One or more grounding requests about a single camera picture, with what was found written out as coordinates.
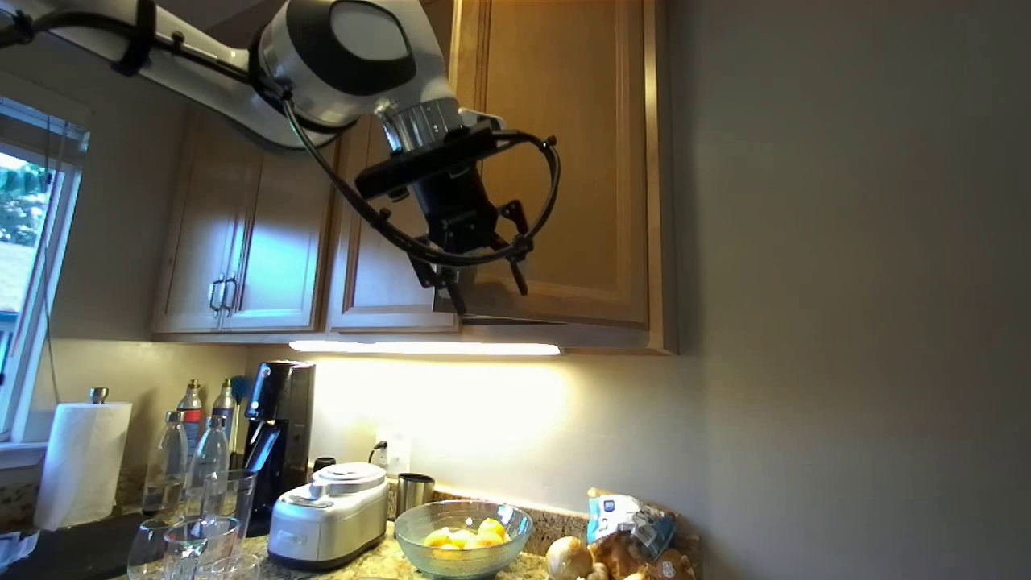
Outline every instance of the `paper towel holder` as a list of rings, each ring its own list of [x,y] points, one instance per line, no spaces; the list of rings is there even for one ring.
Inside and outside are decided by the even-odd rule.
[[[90,402],[108,402],[111,387],[90,387]]]

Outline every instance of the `potato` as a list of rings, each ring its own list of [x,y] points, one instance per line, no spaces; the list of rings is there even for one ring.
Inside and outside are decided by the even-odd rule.
[[[573,535],[551,542],[549,547],[549,578],[551,580],[576,580],[592,574],[592,554]]]
[[[482,518],[478,524],[478,531],[474,527],[435,527],[423,538],[426,552],[443,554],[443,558],[499,547],[505,542],[509,542],[509,527],[498,518]]]

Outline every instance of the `cabinet handle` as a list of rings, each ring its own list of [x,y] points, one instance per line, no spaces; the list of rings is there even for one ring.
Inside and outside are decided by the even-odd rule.
[[[242,309],[244,305],[244,284],[240,277],[225,277],[222,309]]]
[[[217,277],[217,279],[206,284],[206,305],[214,314],[222,314],[222,284],[225,284],[225,277]]]

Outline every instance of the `cabinet door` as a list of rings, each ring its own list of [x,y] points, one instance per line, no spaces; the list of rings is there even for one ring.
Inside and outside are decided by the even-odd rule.
[[[387,143],[372,115],[339,143],[339,171],[347,179],[385,159]],[[390,203],[390,220],[402,233],[426,233],[423,214],[412,201]],[[342,196],[336,196],[330,328],[345,336],[458,331],[458,316],[435,314],[435,294],[419,284],[412,260],[374,233]]]
[[[553,135],[561,196],[524,260],[530,295],[505,264],[464,277],[470,316],[647,327],[647,0],[460,0],[450,80],[464,106],[509,130]],[[499,155],[482,164],[498,203],[549,194],[542,162]]]
[[[157,331],[214,331],[229,327],[237,264],[244,244],[244,207],[259,187],[260,155],[222,118],[195,109],[182,147],[177,214],[166,254]]]
[[[311,331],[330,178],[196,109],[184,143],[157,331]]]
[[[330,178],[306,152],[264,152],[247,240],[237,275],[237,331],[311,331],[318,316],[318,259],[330,228]]]

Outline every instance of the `cable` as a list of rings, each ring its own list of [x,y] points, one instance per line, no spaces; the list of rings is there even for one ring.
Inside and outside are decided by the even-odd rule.
[[[443,269],[470,269],[470,264],[486,264],[486,260],[520,260],[530,254],[533,240],[544,228],[544,222],[551,220],[553,201],[559,201],[559,179],[561,179],[561,162],[553,155],[553,143],[542,143],[530,132],[498,132],[499,138],[499,152],[515,147],[515,146],[536,146],[551,171],[551,194],[549,203],[538,215],[536,225],[530,225],[524,235],[515,235],[505,248],[493,248],[486,254],[450,254],[450,251],[438,251],[433,244],[417,243],[412,235],[400,233],[397,225],[390,225],[379,210],[374,210],[311,143],[311,135],[301,130],[301,118],[293,113],[290,92],[285,98],[285,113],[290,118],[290,130],[296,132],[301,146],[315,159],[315,164],[325,171],[325,178],[342,190],[342,196],[363,215],[363,222],[372,222],[387,243],[392,243],[400,251],[407,251],[417,260],[426,264],[443,264]]]
[[[39,31],[51,31],[51,28],[73,28],[73,25],[84,25],[84,28],[103,28],[103,31],[113,31],[113,34],[124,34],[124,38],[131,38],[137,25],[131,23],[124,23],[124,20],[113,20],[113,15],[103,15],[103,14],[49,14],[49,15],[39,15],[39,20],[28,20],[25,14],[17,14],[12,23],[8,28],[0,28],[0,47],[8,46],[25,46],[31,41]],[[182,38],[154,38],[154,47],[161,51],[172,51],[184,62],[195,62],[195,66],[202,66],[222,76],[232,76],[232,80],[242,80],[247,85],[253,76],[214,54],[202,54],[190,46],[184,46]]]
[[[387,450],[387,440],[378,440],[378,445],[367,450],[363,465],[372,465],[372,461],[378,457],[378,450]]]

